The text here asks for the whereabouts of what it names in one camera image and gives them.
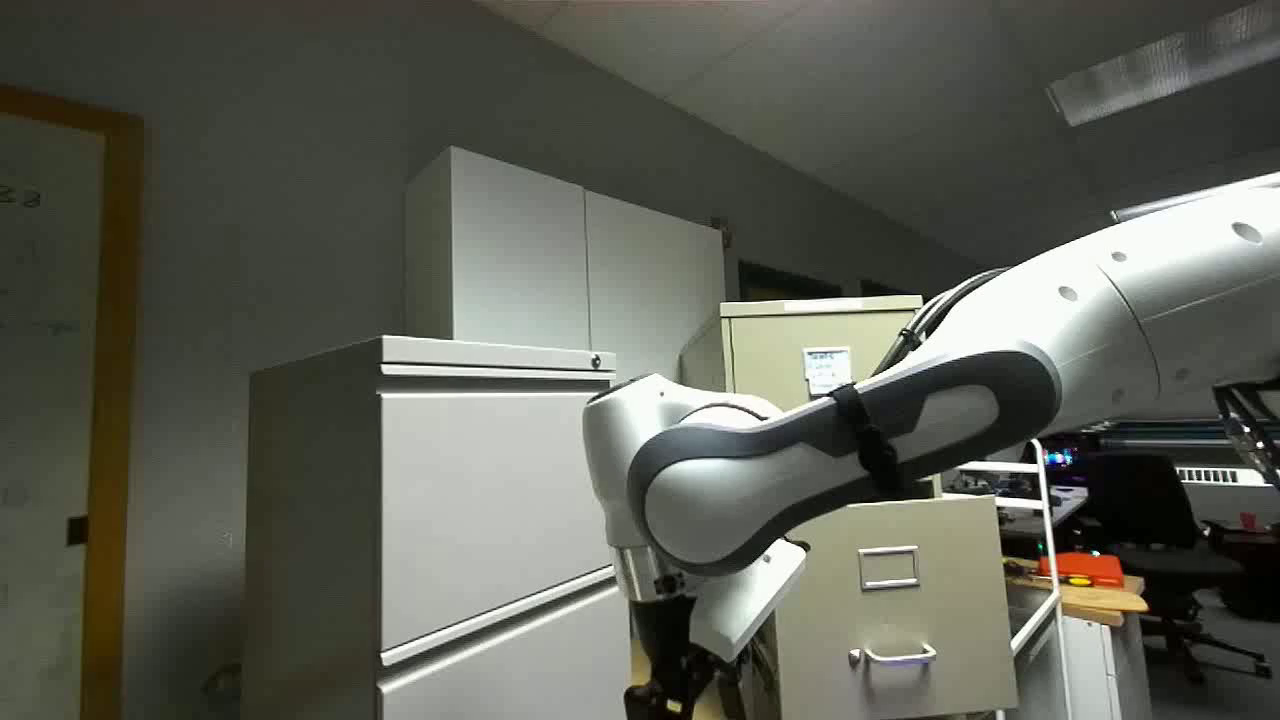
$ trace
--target wooden frame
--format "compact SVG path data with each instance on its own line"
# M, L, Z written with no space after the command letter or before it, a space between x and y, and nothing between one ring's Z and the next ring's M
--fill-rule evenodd
M92 450L88 450L88 549L78 717L118 720L123 667L123 539L126 539L126 430L135 348L135 255L145 123L135 118L0 88L0 112L92 131L102 140L100 291L92 335Z

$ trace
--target drawer handle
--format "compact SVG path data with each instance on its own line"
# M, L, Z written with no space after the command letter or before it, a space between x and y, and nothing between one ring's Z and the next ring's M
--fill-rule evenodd
M916 545L878 545L854 551L854 572L864 592L904 592L919 589L919 549Z
M930 646L919 646L919 652L897 652L897 657L882 657L882 652L871 652L871 648L846 648L846 663L860 663L869 662L869 667L928 667L935 662L935 648Z

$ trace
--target ceiling light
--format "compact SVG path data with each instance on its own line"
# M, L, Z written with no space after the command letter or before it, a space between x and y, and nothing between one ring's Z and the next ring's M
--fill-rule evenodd
M1175 205L1198 205L1208 196L1224 196L1224 192L1241 192L1241 190L1280 190L1280 172L1248 176L1248 182L1237 182L1237 184L1214 184L1214 190L1198 190L1198 192L1182 192L1182 196L1164 196L1164 202L1151 202L1151 205L1110 209L1110 219L1120 223L1120 219L1167 214Z
M1280 0L1256 0L1195 34L1175 34L1136 54L1051 81L1044 92L1072 123L1091 123L1280 57Z

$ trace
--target beige filing cabinet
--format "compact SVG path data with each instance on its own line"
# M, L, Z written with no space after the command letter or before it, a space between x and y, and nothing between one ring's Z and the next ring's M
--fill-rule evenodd
M871 375L916 310L919 297L719 306L719 323L701 335L683 374L690 383L751 393L794 407L813 388L822 388L822 375Z
M785 720L946 717L1014 703L991 501L853 506L777 610Z
M719 306L696 383L794 407L878 367L919 297ZM785 720L1014 703L991 501L853 506L792 534L806 565L777 612Z

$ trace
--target cabinet door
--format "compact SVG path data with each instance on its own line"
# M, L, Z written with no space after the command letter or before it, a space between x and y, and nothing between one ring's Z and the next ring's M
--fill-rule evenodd
M719 234L586 192L591 348L617 354L617 379L662 374L725 300Z
M381 684L383 720L619 720L627 624L617 589L472 639Z
M1122 628L1064 618L1059 639L1077 720L1151 720L1140 618Z
M383 662L609 579L584 406L553 388L383 393Z
M813 551L777 612L785 720L1014 703L991 501L853 506L792 538Z
M450 149L409 190L409 322L586 348L584 190Z
M1072 720L1068 674L1059 648L1059 621L1044 624L1040 638L1014 657L1014 707L1005 720Z

